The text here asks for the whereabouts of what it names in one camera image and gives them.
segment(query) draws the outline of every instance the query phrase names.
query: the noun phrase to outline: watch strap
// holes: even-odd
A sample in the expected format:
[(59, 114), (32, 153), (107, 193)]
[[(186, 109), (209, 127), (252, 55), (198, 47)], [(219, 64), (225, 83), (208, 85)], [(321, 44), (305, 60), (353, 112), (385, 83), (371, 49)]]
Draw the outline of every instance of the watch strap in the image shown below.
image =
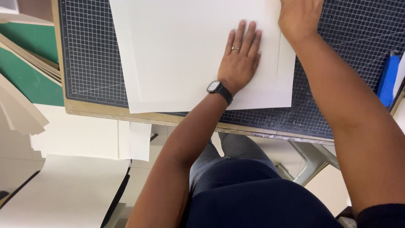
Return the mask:
[(220, 84), (216, 92), (219, 93), (221, 96), (223, 96), (226, 102), (228, 103), (228, 106), (230, 106), (230, 104), (233, 101), (232, 93), (230, 93), (229, 90), (225, 88), (225, 86), (222, 83)]

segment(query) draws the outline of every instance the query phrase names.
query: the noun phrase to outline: blue jeans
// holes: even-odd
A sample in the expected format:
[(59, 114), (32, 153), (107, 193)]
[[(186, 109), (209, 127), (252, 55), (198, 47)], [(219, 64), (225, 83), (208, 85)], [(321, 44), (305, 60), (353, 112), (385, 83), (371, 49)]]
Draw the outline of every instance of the blue jeans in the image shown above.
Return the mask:
[(260, 161), (278, 173), (273, 162), (263, 150), (249, 137), (218, 132), (221, 140), (221, 147), (225, 156), (221, 157), (210, 140), (204, 151), (197, 158), (190, 170), (190, 188), (196, 183), (200, 176), (215, 163), (227, 158), (253, 159)]

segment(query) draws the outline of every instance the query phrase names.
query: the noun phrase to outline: black cutting mat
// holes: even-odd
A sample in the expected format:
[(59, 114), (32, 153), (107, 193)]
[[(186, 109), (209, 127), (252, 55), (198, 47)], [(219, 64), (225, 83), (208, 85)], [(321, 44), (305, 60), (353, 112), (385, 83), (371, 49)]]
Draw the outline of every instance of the black cutting mat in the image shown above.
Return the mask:
[[(60, 17), (66, 97), (128, 107), (108, 0), (60, 0)], [(390, 51), (403, 55), (405, 2), (325, 0), (318, 32), (376, 91)], [(298, 59), (291, 108), (226, 111), (221, 122), (333, 138)]]

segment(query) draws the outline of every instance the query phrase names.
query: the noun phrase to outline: black sleeve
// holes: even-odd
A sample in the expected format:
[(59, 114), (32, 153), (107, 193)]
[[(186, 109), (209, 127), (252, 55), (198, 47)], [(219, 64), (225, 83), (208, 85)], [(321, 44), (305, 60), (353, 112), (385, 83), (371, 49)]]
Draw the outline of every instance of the black sleeve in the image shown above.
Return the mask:
[(383, 204), (364, 209), (357, 227), (405, 227), (405, 204)]

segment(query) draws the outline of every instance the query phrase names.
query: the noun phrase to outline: watch face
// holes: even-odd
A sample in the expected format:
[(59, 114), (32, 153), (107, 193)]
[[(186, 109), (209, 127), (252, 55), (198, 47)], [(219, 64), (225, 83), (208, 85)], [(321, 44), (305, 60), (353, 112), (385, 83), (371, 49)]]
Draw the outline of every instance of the watch face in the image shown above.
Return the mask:
[(220, 85), (220, 83), (221, 83), (220, 81), (211, 82), (211, 84), (207, 88), (207, 92), (215, 91), (218, 88), (218, 86)]

